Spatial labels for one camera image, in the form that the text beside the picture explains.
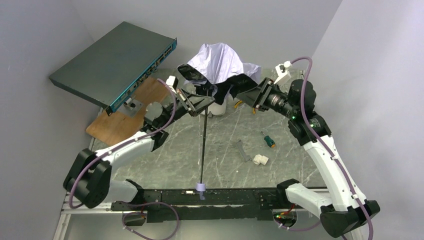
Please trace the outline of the purple umbrella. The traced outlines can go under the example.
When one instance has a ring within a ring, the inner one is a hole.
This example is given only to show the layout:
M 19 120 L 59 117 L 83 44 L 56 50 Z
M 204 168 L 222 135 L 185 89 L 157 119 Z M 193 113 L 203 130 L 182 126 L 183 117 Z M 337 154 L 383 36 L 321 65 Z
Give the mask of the purple umbrella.
M 195 87 L 200 96 L 214 97 L 215 103 L 222 104 L 228 97 L 256 87 L 262 76 L 262 67 L 243 62 L 236 51 L 226 43 L 204 43 L 198 53 L 187 63 L 177 67 L 177 71 Z M 207 120 L 208 108 L 201 112 Z

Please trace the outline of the white pipe elbow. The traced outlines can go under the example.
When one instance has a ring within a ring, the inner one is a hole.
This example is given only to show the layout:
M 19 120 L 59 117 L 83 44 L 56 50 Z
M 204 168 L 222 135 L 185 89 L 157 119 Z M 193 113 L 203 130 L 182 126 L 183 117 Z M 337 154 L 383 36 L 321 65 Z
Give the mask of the white pipe elbow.
M 256 165 L 266 165 L 269 161 L 269 158 L 267 156 L 257 154 L 254 156 L 252 162 Z

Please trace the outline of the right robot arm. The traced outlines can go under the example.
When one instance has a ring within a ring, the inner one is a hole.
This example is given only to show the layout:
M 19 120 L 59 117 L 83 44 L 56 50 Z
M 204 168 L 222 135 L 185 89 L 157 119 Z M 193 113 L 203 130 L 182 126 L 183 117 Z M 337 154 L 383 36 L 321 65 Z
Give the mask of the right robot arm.
M 309 81 L 296 79 L 288 92 L 282 92 L 273 80 L 265 78 L 260 84 L 242 86 L 234 94 L 256 110 L 273 110 L 287 118 L 290 133 L 312 158 L 329 192 L 324 197 L 298 180 L 285 180 L 276 187 L 280 206 L 297 205 L 309 211 L 333 238 L 346 238 L 371 224 L 380 206 L 367 199 L 346 170 L 329 126 L 314 110 L 317 94 Z

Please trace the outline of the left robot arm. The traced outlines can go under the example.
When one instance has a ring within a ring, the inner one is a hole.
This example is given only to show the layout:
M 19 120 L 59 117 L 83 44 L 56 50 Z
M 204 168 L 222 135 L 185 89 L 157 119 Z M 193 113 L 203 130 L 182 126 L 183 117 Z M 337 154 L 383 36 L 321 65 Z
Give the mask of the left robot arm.
M 133 208 L 144 204 L 142 186 L 130 179 L 113 180 L 112 175 L 135 158 L 161 147 L 169 136 L 167 126 L 186 114 L 198 116 L 214 102 L 212 96 L 178 88 L 169 104 L 152 102 L 146 107 L 142 128 L 129 138 L 104 149 L 80 151 L 63 182 L 70 194 L 69 206 L 76 208 L 73 198 L 79 200 L 80 207 L 89 209 L 103 202 L 124 202 Z

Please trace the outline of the wooden board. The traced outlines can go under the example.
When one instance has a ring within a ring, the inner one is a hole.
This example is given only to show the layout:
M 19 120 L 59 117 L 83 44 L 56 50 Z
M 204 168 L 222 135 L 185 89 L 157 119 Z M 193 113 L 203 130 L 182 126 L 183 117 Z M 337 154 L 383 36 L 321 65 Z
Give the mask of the wooden board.
M 131 137 L 143 126 L 147 105 L 161 102 L 169 94 L 157 79 L 148 77 L 131 96 L 136 103 L 135 108 L 122 105 L 120 110 L 110 115 L 105 110 L 99 111 L 97 118 L 85 130 L 92 137 L 88 148 L 93 151 L 99 142 L 113 146 Z

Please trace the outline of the yellow handled pliers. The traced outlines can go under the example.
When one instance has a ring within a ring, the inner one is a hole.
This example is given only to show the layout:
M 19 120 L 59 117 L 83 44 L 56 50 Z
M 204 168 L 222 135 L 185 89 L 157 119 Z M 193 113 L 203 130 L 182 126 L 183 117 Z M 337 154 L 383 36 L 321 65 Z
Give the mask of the yellow handled pliers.
M 240 106 L 243 106 L 245 103 L 242 100 L 238 100 L 235 104 L 234 104 L 234 108 L 237 109 Z M 257 113 L 257 110 L 252 107 L 252 114 L 255 115 Z

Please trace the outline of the green handled screwdriver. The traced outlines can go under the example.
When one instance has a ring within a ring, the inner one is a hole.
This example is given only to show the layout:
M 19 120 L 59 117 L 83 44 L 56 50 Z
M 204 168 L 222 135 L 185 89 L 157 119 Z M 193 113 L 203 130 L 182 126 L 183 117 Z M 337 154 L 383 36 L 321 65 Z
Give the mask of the green handled screwdriver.
M 263 131 L 261 131 L 261 134 L 268 147 L 274 148 L 276 146 L 275 141 L 269 135 L 265 134 Z

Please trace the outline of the metal switch stand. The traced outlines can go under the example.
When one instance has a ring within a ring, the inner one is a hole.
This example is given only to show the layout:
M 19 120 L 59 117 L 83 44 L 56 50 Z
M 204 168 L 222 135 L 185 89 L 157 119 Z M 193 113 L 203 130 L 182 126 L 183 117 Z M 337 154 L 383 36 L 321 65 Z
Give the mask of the metal switch stand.
M 119 111 L 133 118 L 143 107 L 143 103 L 136 100 L 135 98 L 129 97 L 126 101 L 123 102 L 122 106 L 119 108 Z

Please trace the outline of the dark network switch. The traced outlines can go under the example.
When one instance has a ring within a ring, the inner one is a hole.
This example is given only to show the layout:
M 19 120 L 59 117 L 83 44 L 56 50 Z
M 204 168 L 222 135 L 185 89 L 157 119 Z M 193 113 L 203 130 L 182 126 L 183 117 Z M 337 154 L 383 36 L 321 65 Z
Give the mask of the dark network switch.
M 177 47 L 177 39 L 123 21 L 48 78 L 115 113 Z

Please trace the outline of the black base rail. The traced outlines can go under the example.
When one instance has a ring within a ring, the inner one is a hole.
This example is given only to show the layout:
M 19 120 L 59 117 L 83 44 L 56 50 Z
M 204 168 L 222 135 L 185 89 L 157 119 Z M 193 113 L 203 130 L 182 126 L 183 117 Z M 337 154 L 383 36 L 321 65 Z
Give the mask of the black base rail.
M 204 199 L 194 189 L 145 189 L 130 203 L 115 201 L 112 211 L 145 214 L 148 223 L 174 220 L 254 219 L 294 224 L 300 207 L 280 203 L 276 188 L 209 188 Z

